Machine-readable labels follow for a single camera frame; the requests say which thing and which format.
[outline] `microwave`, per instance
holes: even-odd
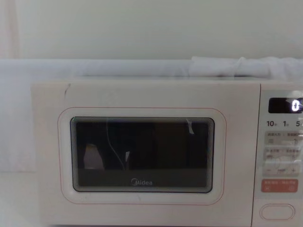
[[[113,77],[31,90],[44,223],[299,227],[302,84]]]

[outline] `microwave window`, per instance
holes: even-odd
[[[78,192],[209,193],[213,157],[211,118],[71,119]]]

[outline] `red button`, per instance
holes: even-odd
[[[291,192],[298,191],[299,181],[297,179],[263,179],[262,192]]]

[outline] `wall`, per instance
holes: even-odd
[[[303,58],[303,0],[16,0],[23,58]]]

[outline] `oval button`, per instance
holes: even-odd
[[[289,204],[268,204],[261,208],[260,216],[265,220],[289,220],[294,217],[294,207]]]

